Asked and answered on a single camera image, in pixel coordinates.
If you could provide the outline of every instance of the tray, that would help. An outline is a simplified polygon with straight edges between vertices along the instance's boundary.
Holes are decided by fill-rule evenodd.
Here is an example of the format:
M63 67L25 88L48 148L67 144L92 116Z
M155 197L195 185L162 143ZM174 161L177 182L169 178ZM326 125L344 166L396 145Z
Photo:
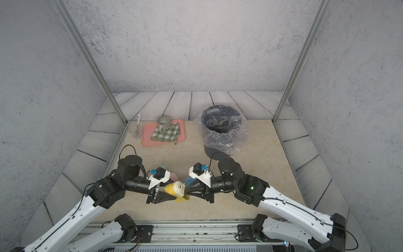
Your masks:
M182 119L175 119L171 120L172 123L179 123L179 129L181 130L181 134L178 136L178 142L181 142L186 139L186 132L185 132L185 122ZM151 136L154 133L155 129L157 128L157 123L146 123L143 126L143 139L141 143L144 146L153 146L159 144L170 144L173 142L160 142L151 140Z

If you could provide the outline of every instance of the trash can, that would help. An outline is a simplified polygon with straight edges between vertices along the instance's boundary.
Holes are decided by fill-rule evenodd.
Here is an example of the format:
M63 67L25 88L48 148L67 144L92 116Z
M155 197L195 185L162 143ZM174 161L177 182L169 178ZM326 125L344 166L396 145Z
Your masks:
M227 105L214 105L195 119L208 157L221 160L240 151L248 139L247 120Z

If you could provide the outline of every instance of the gray textured wall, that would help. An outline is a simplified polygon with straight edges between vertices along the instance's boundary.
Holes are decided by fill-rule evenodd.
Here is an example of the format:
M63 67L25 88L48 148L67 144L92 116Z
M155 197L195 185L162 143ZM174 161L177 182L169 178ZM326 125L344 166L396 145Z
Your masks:
M403 236L403 2L333 1L291 103L375 251Z
M320 0L65 0L113 92L283 90Z
M10 251L105 95L49 0L0 2L0 250Z

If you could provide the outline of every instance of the cable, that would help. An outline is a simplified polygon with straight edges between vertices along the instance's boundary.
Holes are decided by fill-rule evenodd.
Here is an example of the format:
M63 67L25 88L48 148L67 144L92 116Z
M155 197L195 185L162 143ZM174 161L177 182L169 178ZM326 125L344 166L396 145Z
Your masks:
M134 245L134 247L132 247L131 249L127 250L126 252L136 252L136 251L137 251L137 249L138 249L139 246L140 246L140 234L137 233L136 237L137 237L137 243L136 243L136 245Z
M282 203L284 203L283 200L276 199L276 198L264 198L264 199L262 199L262 201L264 201L264 200L278 200L278 201L281 201ZM322 222L318 217L316 217L315 215L311 214L311 213L308 212L307 210L305 210L305 209L303 209L303 208L300 208L299 206L296 206L296 205L294 205L294 204L292 204L292 203L289 203L289 202L285 202L285 203L287 203L287 204L289 204L289 205L292 205L293 207L296 207L296 208L298 208L298 209L304 211L305 213L308 213L309 215L313 216L316 220L320 221L322 224L325 224L325 225L328 225L328 226L335 227L335 228L338 228L338 229L341 229L341 230L346 231L347 233L349 233L349 234L354 238L355 243L357 244L357 246L356 246L355 248L351 248L351 249L346 249L346 248L345 248L344 250L356 250L356 249L358 249L358 242L357 242L357 239L354 237L354 235L353 235L352 233L350 233L350 232L347 231L346 229L341 228L341 227L338 227L338 226L334 226L334 225L332 225L332 224L324 223L324 222Z
M119 153L119 159L120 159L120 155L122 154L122 151L125 149L126 146L131 146L131 147L133 147L133 145L131 145L131 144L127 144L127 145L123 146L122 150L121 150L120 153ZM136 156L137 156L136 148L133 147L133 149L134 149L134 154L136 154Z
M111 223L111 221L105 221L105 222L102 224L101 228L104 228L104 225L105 225L105 223L107 223L107 222Z
M217 153L224 153L225 155L227 155L228 158L230 158L227 153L222 152L222 151L215 152L214 154L211 155L211 157L210 157L210 164L208 165L208 169L210 170L211 175L213 176L213 179L216 179L216 178L214 177L213 171L211 170L211 160L213 159L213 156L214 156L215 154L217 154Z
M88 184L88 185L86 185L86 186L84 187L83 196L81 197L80 204L78 205L78 207L77 207L76 211L74 211L74 213L72 214L72 216L74 216L74 215L75 215L75 213L77 213L78 209L80 208L81 203L83 202L83 198L84 198L84 195L85 195L85 190L87 189L87 186L89 186L89 185L93 185L93 184L95 184L95 183L96 183L96 182L91 183L91 184Z
M251 242L251 241L255 240L255 237L250 238L250 239L243 239L243 240L240 240L240 239L237 239L238 236L240 236L240 235L239 235L239 234L236 234L236 235L235 235L235 240L237 240L237 241L239 241L239 242Z
M85 190L87 189L87 186L89 186L89 185L93 185L93 184L95 184L96 182L94 182L94 183L91 183L91 184L88 184L88 185L86 185L85 186L85 188L84 188L84 192L83 192L83 196L81 197L81 200L80 200L80 204L78 205L78 207L77 207L77 209L76 209L76 211L74 211L74 213L72 214L72 216L73 216L73 218L74 218L74 215L75 215L75 213L77 213L77 211L78 211L78 209L80 208L80 206L81 206L81 203L83 202L83 198L84 198L84 195L85 195ZM67 221L69 221L70 220L70 218L69 219L67 219L65 222L63 222L63 224L62 225L60 225L55 231L53 231L48 237L46 237L46 239L44 239L39 245L38 245L38 247L36 247L35 248L35 250L37 250L47 239L49 239L49 237L51 237L56 231L58 231L59 230L59 228L61 228Z

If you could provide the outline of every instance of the wooden floor plank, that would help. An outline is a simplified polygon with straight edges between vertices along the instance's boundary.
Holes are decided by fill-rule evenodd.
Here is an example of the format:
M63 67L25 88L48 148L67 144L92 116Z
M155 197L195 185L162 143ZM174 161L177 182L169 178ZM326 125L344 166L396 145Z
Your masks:
M190 106L190 118L193 121L206 108L213 106L209 92L192 92L192 103Z
M137 93L117 93L115 95L115 100L118 103L119 106L121 106L122 104L124 104L125 102L127 102L130 98L132 98L133 96L135 96ZM100 108L100 110L98 111L98 114L107 114L107 113L115 113L115 109L112 107L112 104L110 103L109 99L107 98L104 101L104 104L102 105L102 107Z
M338 213L347 219L349 207L333 180L330 182L326 192L323 194L314 210L327 215Z
M214 105L227 105L235 108L243 117L249 119L245 116L243 111L238 107L235 103L234 99L225 91L215 91L210 92L211 98L213 100Z
M273 114L255 101L249 94L243 91L231 91L228 93L249 120L273 119Z
M274 115L280 103L281 94L277 91L246 91L258 103Z
M52 220L50 219L48 211L45 208L45 204L42 202L21 235L20 247L26 247L27 245L33 243L36 239L41 237L41 235L46 233L52 226Z
M117 113L97 115L89 127L89 131L120 133L123 122Z
M284 147L294 170L297 170L319 154L309 136L284 142Z
M171 120L189 120L191 95L192 92L175 92L164 112L164 115L168 116Z
M82 195L62 174L45 199L53 223L62 219L79 202Z
M332 179L325 163L317 156L295 172L308 206L315 207Z
M246 91L258 103L270 111L276 113L282 94L278 91ZM279 119L298 119L297 114L291 106L284 106Z
M145 121L157 120L164 113L172 94L173 92L157 92L140 110L140 119Z
M128 120L133 120L139 111L150 101L150 99L155 95L155 92L142 92L138 93L127 102L125 102L120 108L123 114Z
M283 141L289 141L308 135L308 132L305 130L300 120L278 120L276 126Z
M118 138L115 133L87 131L77 149L108 161Z
M101 179L106 162L76 151L63 170L63 173L81 190L89 183Z

